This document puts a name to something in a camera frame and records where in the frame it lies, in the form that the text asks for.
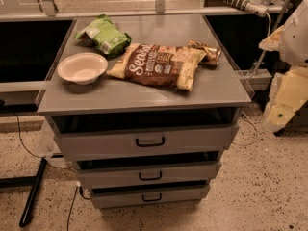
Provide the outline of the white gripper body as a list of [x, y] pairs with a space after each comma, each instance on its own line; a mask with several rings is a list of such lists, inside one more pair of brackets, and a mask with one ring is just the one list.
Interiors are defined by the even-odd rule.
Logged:
[[276, 73], [269, 89], [263, 128], [278, 132], [308, 101], [308, 68], [292, 66], [285, 74]]

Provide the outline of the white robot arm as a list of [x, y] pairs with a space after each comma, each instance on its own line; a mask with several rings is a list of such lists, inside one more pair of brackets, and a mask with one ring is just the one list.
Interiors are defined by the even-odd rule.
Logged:
[[308, 101], [308, 0], [302, 0], [295, 11], [270, 36], [259, 43], [266, 51], [277, 51], [280, 60], [291, 66], [281, 77], [276, 95], [269, 100], [269, 112], [263, 127], [278, 132]]

